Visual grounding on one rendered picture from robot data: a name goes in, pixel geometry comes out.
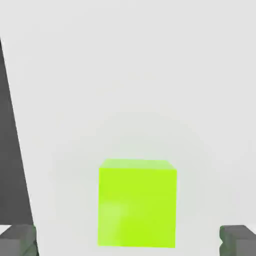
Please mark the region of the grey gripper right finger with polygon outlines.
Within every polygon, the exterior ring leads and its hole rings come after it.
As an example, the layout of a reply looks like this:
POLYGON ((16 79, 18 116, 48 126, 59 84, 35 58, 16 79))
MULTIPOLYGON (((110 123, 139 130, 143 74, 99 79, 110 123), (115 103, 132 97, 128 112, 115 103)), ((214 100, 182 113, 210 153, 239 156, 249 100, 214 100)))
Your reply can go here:
POLYGON ((222 225, 219 256, 256 256, 256 234, 245 225, 222 225))

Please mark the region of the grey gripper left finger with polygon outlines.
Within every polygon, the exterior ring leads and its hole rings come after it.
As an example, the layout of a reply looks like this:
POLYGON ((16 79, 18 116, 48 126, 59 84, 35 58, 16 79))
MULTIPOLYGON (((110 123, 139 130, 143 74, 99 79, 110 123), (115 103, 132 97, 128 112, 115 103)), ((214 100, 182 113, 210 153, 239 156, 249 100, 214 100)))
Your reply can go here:
POLYGON ((34 225, 11 225, 0 234, 0 256, 39 256, 34 225))

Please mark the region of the small green cube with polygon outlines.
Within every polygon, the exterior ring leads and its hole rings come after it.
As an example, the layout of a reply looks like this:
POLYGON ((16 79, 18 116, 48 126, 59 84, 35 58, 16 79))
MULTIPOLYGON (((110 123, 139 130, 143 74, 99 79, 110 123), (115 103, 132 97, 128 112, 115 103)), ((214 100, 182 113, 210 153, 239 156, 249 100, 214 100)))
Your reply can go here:
POLYGON ((108 158, 99 167, 99 246, 174 248, 177 170, 167 160, 108 158))

